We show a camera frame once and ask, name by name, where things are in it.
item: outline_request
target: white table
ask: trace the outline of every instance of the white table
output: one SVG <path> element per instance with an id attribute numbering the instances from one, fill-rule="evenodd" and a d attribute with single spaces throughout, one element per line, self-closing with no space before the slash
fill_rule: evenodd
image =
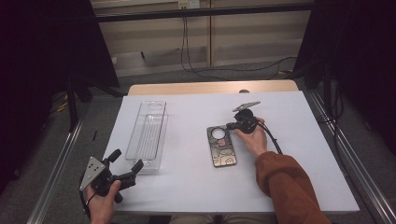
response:
<path id="1" fill-rule="evenodd" d="M 257 187 L 254 160 L 243 142 L 232 132 L 237 164 L 215 168 L 206 136 L 207 127 L 233 121 L 232 110 L 253 101 L 262 102 L 251 109 L 255 116 L 265 118 L 283 153 L 293 156 L 310 176 L 320 208 L 325 212 L 359 210 L 302 92 L 127 96 L 105 157 L 117 148 L 125 154 L 140 103 L 155 100 L 167 102 L 169 116 L 161 168 L 152 175 L 138 175 L 136 186 L 121 192 L 124 201 L 116 206 L 116 212 L 274 212 L 271 199 Z M 268 147 L 276 151 L 270 141 Z M 111 165 L 115 175 L 130 168 L 121 158 Z"/>

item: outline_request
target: finger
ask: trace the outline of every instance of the finger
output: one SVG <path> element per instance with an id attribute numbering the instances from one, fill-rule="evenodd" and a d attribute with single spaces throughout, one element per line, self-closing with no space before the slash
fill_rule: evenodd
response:
<path id="1" fill-rule="evenodd" d="M 235 129 L 235 130 L 233 130 L 235 133 L 236 133 L 236 135 L 238 135 L 240 138 L 242 138 L 242 139 L 244 139 L 244 137 L 245 137 L 245 133 L 243 133 L 241 130 L 239 130 L 239 129 Z"/>
<path id="2" fill-rule="evenodd" d="M 91 184 L 85 188 L 85 192 L 87 193 L 87 197 L 91 198 L 91 196 L 95 193 L 95 190 L 91 187 Z"/>
<path id="3" fill-rule="evenodd" d="M 261 123 L 265 123 L 265 120 L 262 119 L 262 118 L 257 118 L 257 117 L 256 117 L 256 119 L 259 120 Z"/>
<path id="4" fill-rule="evenodd" d="M 110 198 L 111 200 L 114 200 L 114 197 L 116 196 L 117 192 L 119 192 L 121 186 L 121 182 L 119 180 L 114 181 L 114 183 L 110 186 L 110 189 L 108 190 L 107 198 Z"/>

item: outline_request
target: power outlet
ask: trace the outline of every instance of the power outlet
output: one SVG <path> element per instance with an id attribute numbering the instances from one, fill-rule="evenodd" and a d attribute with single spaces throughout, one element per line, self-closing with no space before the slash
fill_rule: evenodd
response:
<path id="1" fill-rule="evenodd" d="M 199 0 L 190 0 L 189 1 L 189 8 L 200 8 Z"/>
<path id="2" fill-rule="evenodd" d="M 178 1 L 178 9 L 187 9 L 189 8 L 189 1 Z"/>

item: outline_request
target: wire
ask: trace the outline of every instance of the wire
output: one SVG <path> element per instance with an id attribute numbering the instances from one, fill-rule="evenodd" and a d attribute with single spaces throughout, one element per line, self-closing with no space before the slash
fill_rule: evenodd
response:
<path id="1" fill-rule="evenodd" d="M 286 60 L 288 60 L 288 59 L 296 59 L 296 58 L 297 58 L 297 57 L 294 57 L 294 56 L 292 56 L 292 57 L 287 57 L 287 58 L 283 58 L 283 59 L 281 59 L 281 60 L 279 60 L 279 61 L 277 61 L 277 62 L 275 62 L 275 63 L 266 65 L 266 66 L 264 66 L 264 67 L 252 68 L 252 69 L 205 68 L 205 69 L 199 69 L 199 70 L 197 70 L 197 69 L 194 69 L 194 68 L 192 67 L 192 65 L 191 65 L 190 47 L 189 47 L 189 35 L 188 35 L 188 30 L 189 30 L 189 28 L 188 28 L 188 25 L 187 25 L 187 18 L 183 18 L 183 27 L 184 27 L 184 28 L 183 28 L 183 43 L 182 43 L 182 47 L 181 47 L 180 63 L 181 63 L 181 66 L 183 67 L 183 69 L 184 69 L 186 72 L 194 73 L 195 75 L 197 75 L 197 76 L 199 76 L 199 77 L 213 77 L 213 76 L 204 76 L 204 75 L 202 75 L 202 74 L 199 74 L 199 73 L 201 73 L 201 72 L 207 72 L 207 71 L 255 72 L 255 71 L 261 71 L 261 70 L 270 68 L 270 67 L 272 67 L 272 66 L 274 66 L 274 65 L 277 65 L 277 66 L 278 66 L 277 72 L 276 72 L 275 74 L 273 74 L 271 77 L 268 77 L 268 78 L 267 78 L 267 80 L 270 80 L 270 79 L 273 78 L 275 75 L 277 75 L 277 73 L 279 72 L 279 65 L 280 65 L 282 62 L 284 62 L 284 61 L 286 61 Z M 189 61 L 190 70 L 187 69 L 187 68 L 184 66 L 184 63 L 183 63 L 183 51 L 184 51 L 184 46 L 185 46 L 185 45 L 186 45 L 186 49 L 187 49 L 187 57 L 188 57 L 188 61 Z M 231 81 L 230 79 L 223 78 L 223 77 L 213 77 L 213 78 L 218 78 L 218 79 L 221 79 L 221 80 Z"/>
<path id="2" fill-rule="evenodd" d="M 268 136 L 270 136 L 272 142 L 274 143 L 274 146 L 275 146 L 275 148 L 276 148 L 277 153 L 283 155 L 282 150 L 280 149 L 279 144 L 277 143 L 276 139 L 272 136 L 272 134 L 271 134 L 270 130 L 267 128 L 267 126 L 265 126 L 265 124 L 264 124 L 263 122 L 261 122 L 261 121 L 259 121 L 259 122 L 257 123 L 257 125 L 259 125 L 260 127 L 262 127 L 262 128 L 268 133 Z"/>
<path id="3" fill-rule="evenodd" d="M 93 198 L 96 194 L 97 194 L 97 193 L 95 192 L 95 193 L 91 196 L 91 198 L 85 203 L 87 206 L 90 205 L 90 201 L 92 200 L 92 198 Z"/>
<path id="4" fill-rule="evenodd" d="M 183 67 L 183 69 L 184 69 L 186 72 L 194 73 L 194 74 L 197 75 L 198 77 L 213 77 L 213 76 L 204 76 L 204 75 L 201 75 L 201 74 L 198 73 L 198 71 L 195 71 L 195 70 L 192 68 L 191 59 L 190 59 L 190 47 L 189 47 L 189 34 L 188 34 L 189 29 L 188 29 L 188 26 L 187 26 L 187 19 L 186 19 L 185 17 L 183 17 L 183 26 L 184 26 L 184 29 L 183 29 L 183 44 L 182 44 L 182 46 L 181 46 L 181 55 L 180 55 L 181 66 Z M 187 57 L 188 57 L 188 59 L 189 59 L 190 70 L 187 69 L 186 67 L 184 67 L 184 63 L 183 63 L 183 51 L 184 51 L 185 42 L 186 42 L 186 47 L 187 47 Z M 217 79 L 224 80 L 224 81 L 231 81 L 230 79 L 223 78 L 223 77 L 213 77 L 213 78 L 217 78 Z"/>
<path id="5" fill-rule="evenodd" d="M 78 188 L 79 188 L 79 186 L 81 186 L 81 182 L 82 182 L 82 179 L 84 178 L 84 175 L 85 175 L 85 171 L 82 172 L 81 177 L 79 178 Z M 93 196 L 96 194 L 96 192 L 92 195 L 92 197 L 87 202 L 85 202 L 85 200 L 84 200 L 84 194 L 82 193 L 82 191 L 78 190 L 78 193 L 79 193 L 79 199 L 81 200 L 82 207 L 84 209 L 84 213 L 85 213 L 85 215 L 87 215 L 88 219 L 91 220 L 91 211 L 90 211 L 90 207 L 88 206 L 88 203 L 93 198 Z"/>
<path id="6" fill-rule="evenodd" d="M 338 112 L 338 100 L 340 101 L 340 104 L 341 104 L 341 111 L 340 112 Z M 343 101 L 343 97 L 342 97 L 342 90 L 341 90 L 341 88 L 340 88 L 338 83 L 337 83 L 337 88 L 336 88 L 336 91 L 335 91 L 335 100 L 334 100 L 334 103 L 332 105 L 332 110 L 334 110 L 334 115 L 335 115 L 333 118 L 328 118 L 328 115 L 324 114 L 324 115 L 318 116 L 317 120 L 318 119 L 324 119 L 324 118 L 327 118 L 327 119 L 323 120 L 323 121 L 318 121 L 318 123 L 319 124 L 320 123 L 327 123 L 327 122 L 331 122 L 332 123 L 332 125 L 334 127 L 332 140 L 333 140 L 333 144 L 334 144 L 334 147 L 335 147 L 335 154 L 338 157 L 338 160 L 339 160 L 340 165 L 341 165 L 341 170 L 343 171 L 345 177 L 347 177 L 349 179 L 353 189 L 358 193 L 359 197 L 361 198 L 362 203 L 364 204 L 364 206 L 365 206 L 367 212 L 369 213 L 369 216 L 373 220 L 373 222 L 377 223 L 375 218 L 374 218 L 374 215 L 371 212 L 371 210 L 369 209 L 366 201 L 364 201 L 364 199 L 363 199 L 363 197 L 361 195 L 361 192 L 358 190 L 355 182 L 351 178 L 351 176 L 350 176 L 350 174 L 349 174 L 349 172 L 347 170 L 347 167 L 346 167 L 346 165 L 344 163 L 344 160 L 343 160 L 343 158 L 341 156 L 340 148 L 338 147 L 338 142 L 337 142 L 338 130 L 339 130 L 339 128 L 338 128 L 338 120 L 341 118 L 342 114 L 344 113 L 344 101 Z"/>

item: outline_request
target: forearm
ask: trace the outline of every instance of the forearm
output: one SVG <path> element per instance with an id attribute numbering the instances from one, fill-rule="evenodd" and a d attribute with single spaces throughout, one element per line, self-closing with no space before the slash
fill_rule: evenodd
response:
<path id="1" fill-rule="evenodd" d="M 255 164 L 257 183 L 273 199 L 279 223 L 330 223 L 320 211 L 308 175 L 295 159 L 266 152 Z"/>

